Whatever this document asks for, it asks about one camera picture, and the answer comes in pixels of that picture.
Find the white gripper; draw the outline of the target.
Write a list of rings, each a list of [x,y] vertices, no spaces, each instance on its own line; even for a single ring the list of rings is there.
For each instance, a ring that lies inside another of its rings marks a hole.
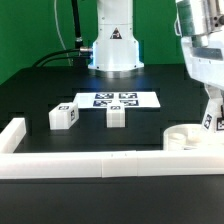
[[[192,79],[205,83],[208,97],[224,104],[224,34],[210,34],[209,45],[193,48],[190,37],[181,39],[187,71]]]

